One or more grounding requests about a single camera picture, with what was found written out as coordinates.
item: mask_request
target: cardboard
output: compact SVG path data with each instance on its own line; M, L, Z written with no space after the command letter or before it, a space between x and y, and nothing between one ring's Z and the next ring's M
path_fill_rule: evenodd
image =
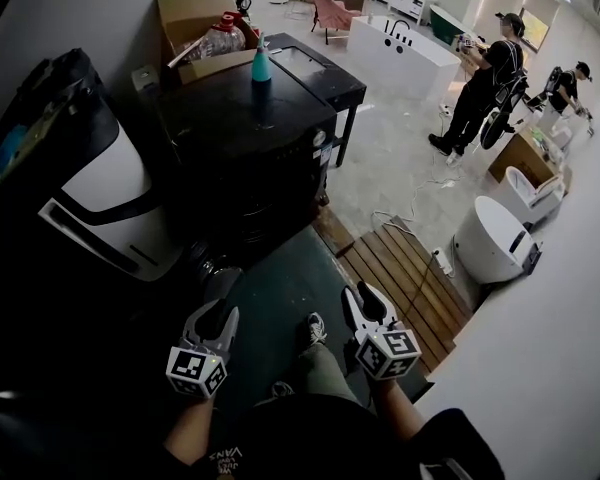
M211 26L220 22L226 11L235 11L234 0L157 0L162 26L162 64L171 61L182 45L202 37ZM174 79L188 84L218 71L246 64L253 60L258 47L258 36L244 21L236 26L246 39L246 49L218 57L201 59L170 70L163 68L163 79Z
M543 151L536 145L529 128L521 130L511 138L489 166L489 172L500 183L509 166L521 171L535 188L560 172L557 165L544 159ZM569 166L566 166L562 175L567 188L566 195L571 187L573 172Z

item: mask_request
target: power strip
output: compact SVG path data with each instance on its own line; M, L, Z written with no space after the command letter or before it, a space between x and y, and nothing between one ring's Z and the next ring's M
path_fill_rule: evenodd
M442 269L442 272L445 276L453 273L453 268L451 267L449 258L447 258L447 255L440 247L437 247L433 250L433 257L436 259L436 262Z
M440 103L440 112L447 117L451 117L451 107L449 107L449 105Z

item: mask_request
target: person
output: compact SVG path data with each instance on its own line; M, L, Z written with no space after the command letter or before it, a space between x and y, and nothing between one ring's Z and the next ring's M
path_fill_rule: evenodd
M484 55L474 48L462 46L462 51L478 65L478 70L462 89L444 137L429 135L429 142L442 154L450 155L452 151L458 156L464 154L495 106L499 88L514 80L522 68L524 57L519 40L524 29L520 16L510 13L500 19L500 33L505 39L493 43Z
M538 128L550 132L560 116L570 106L581 115L584 107L578 99L578 81L591 80L591 69L585 62L578 62L575 69L564 71L556 84L556 89L549 96Z
M326 347L320 315L306 326L298 392L276 383L277 396L251 409L211 454L214 400L192 403L164 443L159 478L504 478L457 409L425 423L395 380L369 380L377 416L363 408Z

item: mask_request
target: black t-shirt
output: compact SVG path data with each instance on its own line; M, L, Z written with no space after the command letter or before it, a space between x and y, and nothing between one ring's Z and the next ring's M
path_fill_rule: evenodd
M511 41L496 41L483 57L491 67L478 69L467 85L476 98L490 101L500 85L513 80L514 75L522 67L524 56L519 44Z
M463 478L504 478L489 447L459 410L436 416L406 445L366 409L323 395L293 395L255 407L208 457L188 468L164 451L158 471L168 480L420 480L421 464L436 465L435 479L459 478L453 473L457 464L469 474Z
M558 93L560 86L564 87L570 98L578 98L578 80L576 74L573 71L565 71L560 75L560 80L556 86L556 90L549 97L551 106L562 114L564 109L567 108L568 103L564 101L564 98Z

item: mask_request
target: teal spray bottle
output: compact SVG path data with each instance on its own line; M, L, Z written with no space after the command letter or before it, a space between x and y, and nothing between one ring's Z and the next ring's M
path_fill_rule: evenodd
M266 48L264 46L264 32L262 32L262 30L260 31L260 38L258 39L258 51L253 58L251 78L254 82L268 82L271 80L269 57L267 56Z

